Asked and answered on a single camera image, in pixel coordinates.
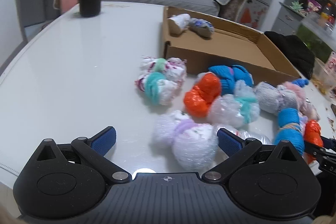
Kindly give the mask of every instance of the crosshair symbol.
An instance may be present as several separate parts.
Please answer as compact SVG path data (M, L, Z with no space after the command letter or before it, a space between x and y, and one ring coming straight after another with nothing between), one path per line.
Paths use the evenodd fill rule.
M173 178L170 177L170 176L166 176L166 177L163 178L163 180L165 180L165 181L167 181L167 182L168 182L168 181L171 181L172 179L173 179Z

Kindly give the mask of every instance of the black fabric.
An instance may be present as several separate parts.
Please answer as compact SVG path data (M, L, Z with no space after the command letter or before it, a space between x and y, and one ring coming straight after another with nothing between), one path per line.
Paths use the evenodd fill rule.
M307 79L311 78L315 56L300 38L296 35L284 36L276 32L265 32L265 35Z

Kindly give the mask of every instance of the blue gripper pad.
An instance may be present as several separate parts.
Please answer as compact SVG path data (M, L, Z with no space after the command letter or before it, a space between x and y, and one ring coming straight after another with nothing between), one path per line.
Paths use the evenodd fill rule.
M225 128L218 130L217 137L219 148L229 157L245 146L245 141L242 138L239 138Z
M116 130L114 127L107 127L100 131L97 135L90 138L88 145L98 154L105 154L115 145L117 139Z

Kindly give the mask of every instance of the pink fluffy fabric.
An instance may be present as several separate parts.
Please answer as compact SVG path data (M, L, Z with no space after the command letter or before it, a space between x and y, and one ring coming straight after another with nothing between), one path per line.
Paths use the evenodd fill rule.
M302 104L306 101L306 93L304 89L291 82L284 82L282 85L285 86L286 89L292 90L295 92L297 100L298 100L299 108L300 108Z

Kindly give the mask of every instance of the green aquarium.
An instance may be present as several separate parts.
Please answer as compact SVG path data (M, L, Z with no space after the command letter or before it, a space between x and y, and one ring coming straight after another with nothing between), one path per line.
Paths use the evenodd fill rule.
M333 35L333 26L321 21L316 13L310 13L297 30L296 35L322 62L327 62L332 51L336 51L336 40Z

